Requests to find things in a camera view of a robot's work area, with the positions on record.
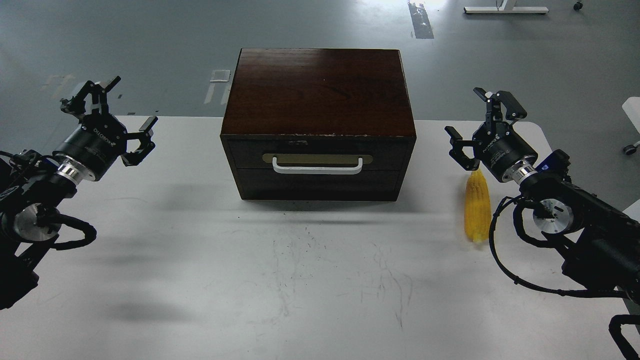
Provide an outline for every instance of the caster wheel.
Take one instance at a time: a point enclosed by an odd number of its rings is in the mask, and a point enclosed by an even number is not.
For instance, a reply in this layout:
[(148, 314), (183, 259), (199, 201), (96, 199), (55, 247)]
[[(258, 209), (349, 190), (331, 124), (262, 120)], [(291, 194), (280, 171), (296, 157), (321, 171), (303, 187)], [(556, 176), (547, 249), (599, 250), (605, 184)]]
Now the caster wheel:
[(631, 155), (636, 151), (637, 151), (637, 149), (633, 145), (627, 145), (627, 146), (622, 148), (622, 152), (624, 152), (626, 155)]

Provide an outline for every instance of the dark wood lid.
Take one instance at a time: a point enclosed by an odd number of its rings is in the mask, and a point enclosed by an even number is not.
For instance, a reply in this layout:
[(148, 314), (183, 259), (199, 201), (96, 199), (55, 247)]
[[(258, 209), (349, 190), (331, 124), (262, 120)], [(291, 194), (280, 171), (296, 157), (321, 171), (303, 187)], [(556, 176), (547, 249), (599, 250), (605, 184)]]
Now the dark wood lid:
[(415, 136), (400, 52), (242, 49), (221, 133)]

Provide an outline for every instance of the wooden box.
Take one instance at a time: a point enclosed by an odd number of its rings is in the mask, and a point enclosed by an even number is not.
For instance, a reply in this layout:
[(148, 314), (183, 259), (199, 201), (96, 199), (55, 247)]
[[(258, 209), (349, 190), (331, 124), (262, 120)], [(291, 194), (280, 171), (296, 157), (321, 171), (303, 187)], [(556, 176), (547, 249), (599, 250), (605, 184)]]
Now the wooden box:
[(395, 201), (416, 139), (400, 52), (242, 49), (220, 138), (242, 199)]

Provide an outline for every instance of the white chair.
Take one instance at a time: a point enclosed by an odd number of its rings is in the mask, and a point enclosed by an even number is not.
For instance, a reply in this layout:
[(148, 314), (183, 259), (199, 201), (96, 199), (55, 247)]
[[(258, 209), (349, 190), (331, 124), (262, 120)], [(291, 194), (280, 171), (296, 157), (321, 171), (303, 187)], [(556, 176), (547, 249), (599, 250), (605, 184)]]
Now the white chair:
[[(622, 109), (625, 110), (625, 113), (627, 113), (627, 116), (631, 120), (631, 124), (633, 124), (640, 133), (640, 97), (635, 96), (628, 98), (627, 101), (622, 104)], [(638, 146), (640, 146), (640, 141), (625, 146), (622, 148), (622, 151), (627, 155), (631, 155), (637, 151)]]

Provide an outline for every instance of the drawer front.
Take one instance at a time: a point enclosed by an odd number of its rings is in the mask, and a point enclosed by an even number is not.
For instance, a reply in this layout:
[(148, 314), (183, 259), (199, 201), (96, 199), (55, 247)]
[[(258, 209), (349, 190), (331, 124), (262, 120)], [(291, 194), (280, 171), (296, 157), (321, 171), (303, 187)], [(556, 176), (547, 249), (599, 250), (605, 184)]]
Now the drawer front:
[(400, 171), (409, 146), (408, 141), (348, 141), (324, 139), (300, 140), (228, 140), (228, 148), (236, 168), (272, 168), (265, 154), (360, 155), (365, 158), (363, 170)]
[(395, 201), (399, 172), (363, 171), (355, 175), (278, 174), (271, 169), (237, 169), (245, 200)]

